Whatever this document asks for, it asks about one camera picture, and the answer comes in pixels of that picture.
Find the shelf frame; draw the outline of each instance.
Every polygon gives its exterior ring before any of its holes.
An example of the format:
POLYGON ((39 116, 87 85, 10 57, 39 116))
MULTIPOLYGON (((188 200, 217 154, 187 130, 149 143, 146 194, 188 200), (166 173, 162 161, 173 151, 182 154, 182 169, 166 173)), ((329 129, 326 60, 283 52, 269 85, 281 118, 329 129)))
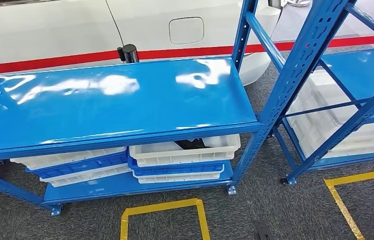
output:
MULTIPOLYGON (((291 169, 292 169, 292 171, 289 174, 287 174, 286 178, 281 179, 282 183, 295 184, 296 178, 306 172, 315 171, 315 170, 323 170, 323 169, 333 168, 333 167, 341 167, 341 166, 345 166, 349 164, 363 163, 363 162, 374 160, 374 153, 322 159, 322 157, 326 155, 328 151, 333 149, 337 144, 339 144, 343 139, 345 139, 352 132, 358 130, 362 125, 374 123, 374 95, 372 97, 365 98, 365 99, 356 99, 348 91, 348 89, 344 85, 342 85, 340 79, 338 79, 337 76, 335 76, 335 74, 330 70, 329 66, 327 66, 327 64, 325 64, 321 60, 323 52, 327 48, 329 42, 334 37, 335 33, 340 28, 341 24, 344 22, 349 12, 355 15, 358 19, 360 19, 363 23, 367 24, 373 30, 374 30, 374 19, 368 16, 366 13, 362 12, 357 7, 355 7, 356 0, 334 0, 334 1, 328 1, 328 2, 332 3, 333 9, 336 9, 337 11, 340 11, 340 12, 336 14, 335 16, 330 16, 328 18, 330 22, 334 22, 333 25, 325 28, 325 30, 328 31, 329 34, 327 35, 325 39, 322 39, 321 41, 315 43, 315 44, 321 44, 322 48, 320 48, 317 56, 313 59, 311 68, 312 70, 314 70, 318 64, 321 64, 326 69, 326 71, 333 77, 333 79, 338 83, 338 85, 346 93, 346 95, 350 98, 351 101, 332 105, 332 106, 325 106, 325 107, 321 107, 317 109, 311 109, 311 110, 306 110, 302 112, 286 114, 286 112, 288 111, 288 109, 290 108, 294 100, 294 98, 289 99, 288 103, 286 104, 286 107, 282 109, 282 114, 277 119, 277 122, 272 130, 275 137, 279 141, 280 146, 283 152, 285 153, 287 161, 290 164, 291 169), (327 109, 340 108, 340 107, 349 106, 349 105, 355 105, 358 108, 358 111, 348 121, 346 121, 335 133, 333 133, 324 143, 322 143, 322 145, 319 146, 309 157, 305 157, 299 145, 297 136, 294 133, 294 130, 289 125, 286 117, 292 117, 292 116, 306 114, 306 113, 313 113, 313 112, 323 111, 327 109), (278 132, 278 127, 280 125, 283 125, 283 127, 287 131, 289 139, 293 143, 293 146, 299 155, 299 159, 300 159, 299 164, 295 164, 294 158, 289 152, 284 140, 282 139, 282 136, 278 132)), ((319 21, 323 21, 325 19, 327 18, 321 17, 319 21)), ((299 93, 301 87, 303 86, 308 76, 309 75, 307 74, 305 77, 300 79, 299 87, 296 88, 294 92, 294 96, 296 96, 299 93)))
MULTIPOLYGON (((270 41, 269 36, 262 29, 262 26, 256 20, 255 12, 257 8, 257 0, 244 0, 242 9, 240 12, 240 19, 238 23, 237 34, 235 38, 235 44, 233 47, 232 60, 237 70, 237 74, 240 70, 241 61, 244 56, 246 42, 250 34, 250 30, 258 36, 264 48, 268 51, 271 59, 276 63, 277 69, 280 71, 278 80, 276 81, 272 92, 263 108, 259 113, 256 113, 257 121, 251 123, 243 123, 239 126, 221 126, 220 128, 197 128, 197 131, 176 131, 173 133, 159 133, 158 135, 149 135, 146 138, 125 138, 108 142, 102 142, 97 140, 94 144, 84 145, 83 143, 75 142, 68 147, 60 147, 58 150, 53 151, 53 147, 46 145, 44 147, 34 146, 30 149, 30 152, 12 152, 11 150, 0 149, 0 159, 8 159, 13 156, 25 156, 32 154, 36 150, 39 155, 44 153, 63 153, 83 150, 93 150, 99 148, 109 148, 117 146, 127 145, 138 145, 145 143, 156 143, 161 141, 187 139, 190 137, 210 137, 224 134, 238 134, 251 132, 251 137, 245 147, 245 150, 240 158, 240 161, 233 169, 233 172, 222 180, 216 181, 203 181, 198 183, 185 183, 173 187, 157 187, 144 190, 133 190, 132 192, 121 192, 115 194, 105 194, 103 196, 97 195, 83 195, 82 197, 69 197, 69 198, 47 198, 37 196, 29 191, 26 191, 18 186, 15 186, 9 182, 0 179, 0 192, 18 198, 20 200, 32 203, 38 207, 44 208, 51 211, 53 216, 60 214, 61 204, 73 201, 91 200, 100 197, 113 197, 125 195, 125 194, 144 194, 153 193, 160 191, 169 190, 180 190, 190 189, 199 187, 210 187, 224 185, 231 194, 235 193, 235 187, 244 177, 248 167, 252 163, 256 156, 257 151, 262 146, 268 134, 271 132, 273 127, 277 127, 281 124, 282 118, 280 116, 285 115, 285 111, 291 105, 295 95, 300 90, 304 83, 304 80, 309 74, 315 69, 319 59, 323 52, 328 46, 328 43, 335 35, 341 23, 347 16, 345 6, 348 3, 355 3, 355 0, 315 0, 312 8, 306 18, 306 21, 299 33, 299 36, 291 50, 290 55, 284 61, 282 55, 279 53, 275 45, 270 41)), ((372 109, 368 109, 365 106, 369 106, 372 100, 369 100, 361 109, 359 116, 354 116, 354 120, 360 120, 363 113, 370 114, 372 109)), ((342 128, 342 132, 345 130, 351 130, 355 127, 354 124, 347 124, 347 129, 342 128)), ((335 139, 340 140, 341 137, 345 137, 346 134, 337 134, 335 139)), ((290 179, 293 179, 301 174, 304 169, 308 169, 312 165, 312 161, 316 158, 320 158, 323 152, 327 152, 331 145, 323 145, 320 147, 317 156, 312 156, 313 159, 305 160, 301 166, 296 167, 293 170, 293 174, 290 179)))

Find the car body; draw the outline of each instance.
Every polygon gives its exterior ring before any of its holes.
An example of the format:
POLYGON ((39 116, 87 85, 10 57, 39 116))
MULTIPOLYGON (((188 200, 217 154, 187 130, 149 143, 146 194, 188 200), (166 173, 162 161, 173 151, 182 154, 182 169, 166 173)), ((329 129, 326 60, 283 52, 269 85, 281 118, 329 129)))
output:
MULTIPOLYGON (((256 16, 268 34, 280 17, 280 1, 258 3, 256 16)), ((232 46, 241 5, 242 0, 0 0, 0 64, 58 61, 57 57, 114 51, 124 44, 134 44, 141 52, 232 46)), ((248 44, 257 43, 251 34, 248 44)), ((28 63, 26 71, 38 69, 28 63)), ((84 59, 39 70, 120 63, 117 58, 84 59)), ((266 53, 248 54, 240 72, 243 84, 258 79, 269 63, 266 53)))

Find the caster wheel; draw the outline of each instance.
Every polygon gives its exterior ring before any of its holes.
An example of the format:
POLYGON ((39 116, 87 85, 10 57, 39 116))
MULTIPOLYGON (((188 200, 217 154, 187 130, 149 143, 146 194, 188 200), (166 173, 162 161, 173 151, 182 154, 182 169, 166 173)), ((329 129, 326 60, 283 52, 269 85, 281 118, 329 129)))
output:
POLYGON ((4 165, 4 160, 0 160, 0 165, 4 165))
POLYGON ((287 185, 288 184, 287 178, 281 178, 280 179, 280 184, 287 185))

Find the blue metal shelf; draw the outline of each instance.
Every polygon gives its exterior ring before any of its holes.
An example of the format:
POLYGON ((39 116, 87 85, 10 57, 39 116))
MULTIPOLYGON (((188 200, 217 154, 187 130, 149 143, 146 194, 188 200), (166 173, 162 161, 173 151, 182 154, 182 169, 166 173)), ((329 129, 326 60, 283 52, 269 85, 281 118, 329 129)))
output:
POLYGON ((98 198, 123 195, 173 191, 232 183, 232 167, 229 160, 224 161, 224 171, 219 179, 199 181, 175 181, 162 183, 138 183, 132 172, 99 178, 92 181, 53 187, 48 184, 44 194, 45 204, 62 204, 98 198))
MULTIPOLYGON (((151 184, 139 184, 131 173, 125 173, 57 188, 48 186, 44 197, 0 179, 0 192, 47 209, 52 215, 60 214, 61 203, 128 194, 217 185, 225 185, 228 194, 235 194, 235 186, 270 131, 274 129, 279 135, 275 128, 316 68, 347 10, 374 29, 374 20, 354 7, 355 0, 314 0, 284 60, 255 17, 257 2, 243 1, 231 57, 0 76, 0 159, 251 133, 234 170, 227 161, 218 180, 151 184), (253 112, 238 75, 250 30, 280 71, 267 103, 258 113, 253 112)), ((293 167, 288 182, 294 182, 373 114, 374 97, 360 105, 315 153, 293 167)))
POLYGON ((320 64, 352 101, 374 95, 374 49, 326 54, 320 64))
POLYGON ((260 125, 230 57, 0 76, 0 159, 246 133, 260 125))
MULTIPOLYGON (((304 162, 306 160, 306 157, 303 154, 303 150, 300 147, 299 140, 297 139, 297 136, 294 132, 294 130, 289 125, 288 121, 286 119, 283 119, 282 122, 288 136, 291 139, 291 142, 293 143, 294 148, 299 154, 299 158, 301 162, 304 162)), ((292 156, 290 155, 289 150, 287 149, 284 140, 282 139, 280 134, 275 134, 276 138, 280 142, 282 146, 283 152, 288 156, 288 162, 291 166, 291 168, 295 169, 296 165, 294 163, 294 159, 292 159, 292 156)), ((358 163, 364 163, 367 161, 374 160, 374 153, 367 153, 367 154, 358 154, 358 155, 349 155, 349 156, 339 156, 339 157, 330 157, 330 158, 321 158, 317 160, 311 167, 309 167, 305 172, 312 172, 316 170, 324 170, 329 168, 335 168, 335 167, 341 167, 351 164, 358 164, 358 163)))
POLYGON ((350 155, 350 156, 339 156, 339 157, 330 157, 330 158, 321 158, 316 163, 314 163, 307 172, 312 172, 315 170, 323 170, 335 167, 341 167, 351 164, 364 163, 367 161, 374 160, 374 153, 366 153, 359 155, 350 155))

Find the yellow floor tape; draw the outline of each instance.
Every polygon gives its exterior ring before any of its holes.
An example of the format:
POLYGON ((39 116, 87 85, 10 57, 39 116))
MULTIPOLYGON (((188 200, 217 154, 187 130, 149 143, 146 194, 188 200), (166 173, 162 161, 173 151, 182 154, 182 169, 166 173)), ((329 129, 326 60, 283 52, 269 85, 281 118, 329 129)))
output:
POLYGON ((207 227, 206 215, 204 213, 203 201, 197 198, 186 199, 181 201, 170 201, 146 206, 127 208, 121 217, 121 240, 128 240, 128 217, 130 215, 145 214, 169 209, 196 206, 199 215, 200 229, 203 240, 210 240, 209 229, 207 227))
POLYGON ((355 183, 355 182, 369 180, 369 179, 374 179, 374 171, 356 174, 352 176, 344 176, 344 177, 339 177, 339 178, 334 178, 334 179, 324 179, 325 184, 327 185, 335 202, 340 208, 341 213, 343 214, 344 218, 346 219, 347 223, 349 224, 356 238, 359 240, 364 240, 365 238, 363 237, 358 226, 356 225, 355 221, 350 215, 349 210, 347 209, 346 205, 344 205, 344 202, 341 199, 340 195, 338 194, 337 190, 335 189, 335 186, 342 185, 342 184, 355 183))

